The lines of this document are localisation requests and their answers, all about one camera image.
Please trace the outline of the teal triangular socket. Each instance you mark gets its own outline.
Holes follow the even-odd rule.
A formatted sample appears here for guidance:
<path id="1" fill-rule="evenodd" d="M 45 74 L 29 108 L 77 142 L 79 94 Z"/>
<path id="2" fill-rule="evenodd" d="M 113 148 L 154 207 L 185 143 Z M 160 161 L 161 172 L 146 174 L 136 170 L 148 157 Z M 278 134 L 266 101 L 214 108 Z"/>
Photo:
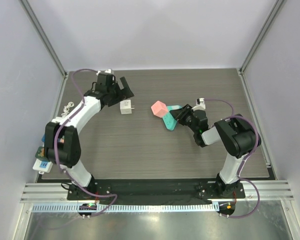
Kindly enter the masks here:
<path id="1" fill-rule="evenodd" d="M 168 105 L 167 106 L 167 110 L 168 113 L 166 113 L 163 117 L 162 120 L 164 122 L 165 127 L 169 130 L 169 131 L 173 131 L 177 125 L 177 121 L 174 119 L 174 117 L 172 116 L 172 114 L 170 113 L 170 111 L 172 110 L 178 110 L 181 109 L 182 107 L 180 105 Z"/>

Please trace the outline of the white cube socket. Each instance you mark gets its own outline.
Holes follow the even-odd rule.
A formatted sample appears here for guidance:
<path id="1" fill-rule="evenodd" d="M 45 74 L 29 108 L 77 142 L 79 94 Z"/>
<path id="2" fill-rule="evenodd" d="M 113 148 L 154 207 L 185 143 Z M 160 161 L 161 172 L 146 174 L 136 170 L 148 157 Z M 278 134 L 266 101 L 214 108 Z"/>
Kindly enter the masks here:
<path id="1" fill-rule="evenodd" d="M 119 103 L 119 109 L 120 109 L 120 113 L 122 115 L 130 115 L 133 113 L 133 106 L 132 106 L 132 101 L 130 99 L 125 99 L 122 100 Z"/>

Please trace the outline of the pink cube socket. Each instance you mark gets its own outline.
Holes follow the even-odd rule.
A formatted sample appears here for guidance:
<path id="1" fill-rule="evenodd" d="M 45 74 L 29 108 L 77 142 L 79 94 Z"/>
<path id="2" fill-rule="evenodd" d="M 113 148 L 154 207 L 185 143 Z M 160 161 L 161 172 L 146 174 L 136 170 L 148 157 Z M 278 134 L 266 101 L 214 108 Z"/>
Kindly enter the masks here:
<path id="1" fill-rule="evenodd" d="M 159 118 L 163 118 L 169 112 L 167 106 L 159 100 L 151 106 L 151 111 L 156 117 Z"/>

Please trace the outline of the dark green cube socket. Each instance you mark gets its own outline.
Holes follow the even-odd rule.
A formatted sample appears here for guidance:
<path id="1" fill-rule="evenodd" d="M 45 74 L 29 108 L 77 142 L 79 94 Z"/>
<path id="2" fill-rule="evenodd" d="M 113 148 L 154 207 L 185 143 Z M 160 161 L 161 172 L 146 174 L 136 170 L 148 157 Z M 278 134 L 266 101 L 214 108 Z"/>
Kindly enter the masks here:
<path id="1" fill-rule="evenodd" d="M 41 161 L 48 161 L 48 159 L 45 157 L 45 149 L 43 146 L 38 147 L 35 153 L 35 158 Z"/>

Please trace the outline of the white power strip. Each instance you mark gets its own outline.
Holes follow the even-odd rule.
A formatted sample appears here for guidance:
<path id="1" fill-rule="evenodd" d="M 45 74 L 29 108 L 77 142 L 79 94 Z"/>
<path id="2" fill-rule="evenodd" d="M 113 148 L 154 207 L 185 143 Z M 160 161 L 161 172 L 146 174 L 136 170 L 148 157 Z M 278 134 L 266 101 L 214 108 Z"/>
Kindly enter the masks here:
<path id="1" fill-rule="evenodd" d="M 38 147 L 37 152 L 35 154 L 35 162 L 32 167 L 34 171 L 37 171 L 39 175 L 43 175 L 45 173 L 49 173 L 52 169 L 53 163 L 48 161 L 44 156 L 44 143 L 45 143 L 45 135 L 41 138 L 42 146 Z"/>

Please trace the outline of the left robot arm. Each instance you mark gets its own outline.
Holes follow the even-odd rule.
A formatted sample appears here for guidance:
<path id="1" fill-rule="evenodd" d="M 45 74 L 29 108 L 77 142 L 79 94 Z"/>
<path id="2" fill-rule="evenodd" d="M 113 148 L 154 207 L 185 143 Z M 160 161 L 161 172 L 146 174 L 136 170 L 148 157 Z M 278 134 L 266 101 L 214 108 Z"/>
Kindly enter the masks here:
<path id="1" fill-rule="evenodd" d="M 80 94 L 80 103 L 60 121 L 54 119 L 47 123 L 43 145 L 44 157 L 69 177 L 85 200 L 96 195 L 96 185 L 95 178 L 81 161 L 79 134 L 105 106 L 134 97 L 124 76 L 117 80 L 111 70 L 95 73 L 96 81 L 87 92 Z"/>

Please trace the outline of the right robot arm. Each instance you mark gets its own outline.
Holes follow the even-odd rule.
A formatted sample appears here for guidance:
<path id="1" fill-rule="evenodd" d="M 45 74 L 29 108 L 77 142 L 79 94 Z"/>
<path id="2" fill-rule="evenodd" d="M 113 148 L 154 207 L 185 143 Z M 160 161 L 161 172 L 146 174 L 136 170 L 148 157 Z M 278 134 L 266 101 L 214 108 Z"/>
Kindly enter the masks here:
<path id="1" fill-rule="evenodd" d="M 215 178 L 213 192 L 221 198 L 231 198 L 241 181 L 241 171 L 247 159 L 261 144 L 256 126 L 235 114 L 209 126 L 205 110 L 194 110 L 190 105 L 170 111 L 177 123 L 189 127 L 195 143 L 204 148 L 221 141 L 227 152 L 224 165 Z"/>

